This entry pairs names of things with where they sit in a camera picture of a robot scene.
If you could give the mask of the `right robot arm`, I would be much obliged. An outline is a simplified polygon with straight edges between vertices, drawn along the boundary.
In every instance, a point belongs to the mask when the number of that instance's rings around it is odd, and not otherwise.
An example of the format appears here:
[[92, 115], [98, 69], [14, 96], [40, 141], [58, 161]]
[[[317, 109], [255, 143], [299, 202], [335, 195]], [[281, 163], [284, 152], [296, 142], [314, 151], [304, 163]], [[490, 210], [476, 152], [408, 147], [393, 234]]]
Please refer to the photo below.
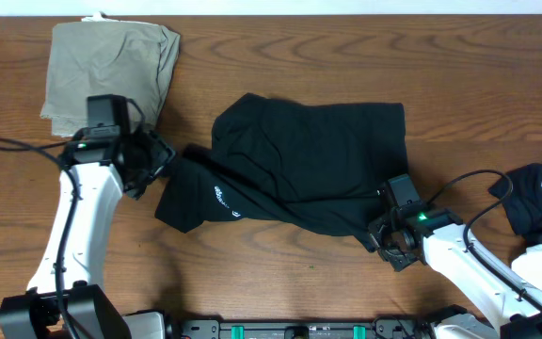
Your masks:
[[485, 248], [448, 209], [392, 208], [368, 226], [380, 257], [401, 271], [415, 262], [453, 283], [484, 315], [451, 315], [430, 323], [436, 338], [542, 338], [542, 290]]

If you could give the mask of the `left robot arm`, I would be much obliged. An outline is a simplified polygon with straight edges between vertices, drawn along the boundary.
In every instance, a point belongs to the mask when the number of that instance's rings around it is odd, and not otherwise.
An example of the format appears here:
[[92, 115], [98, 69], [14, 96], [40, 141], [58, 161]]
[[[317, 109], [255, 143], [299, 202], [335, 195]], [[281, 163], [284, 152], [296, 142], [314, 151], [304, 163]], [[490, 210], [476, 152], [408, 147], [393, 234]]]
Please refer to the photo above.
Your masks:
[[139, 199], [175, 157], [155, 132], [84, 128], [54, 158], [60, 196], [39, 267], [23, 294], [6, 297], [7, 338], [164, 338], [159, 311], [121, 315], [104, 293], [111, 224], [123, 196]]

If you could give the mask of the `black polo shirt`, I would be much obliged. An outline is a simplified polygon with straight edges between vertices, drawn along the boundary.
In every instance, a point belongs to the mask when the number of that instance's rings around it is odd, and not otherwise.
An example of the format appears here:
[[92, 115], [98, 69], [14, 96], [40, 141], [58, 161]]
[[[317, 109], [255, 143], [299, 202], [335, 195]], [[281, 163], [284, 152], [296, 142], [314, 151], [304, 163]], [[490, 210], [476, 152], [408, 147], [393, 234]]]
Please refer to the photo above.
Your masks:
[[401, 104], [309, 106], [248, 93], [167, 168], [155, 210], [188, 233], [205, 221], [274, 220], [375, 251], [380, 185], [408, 171]]

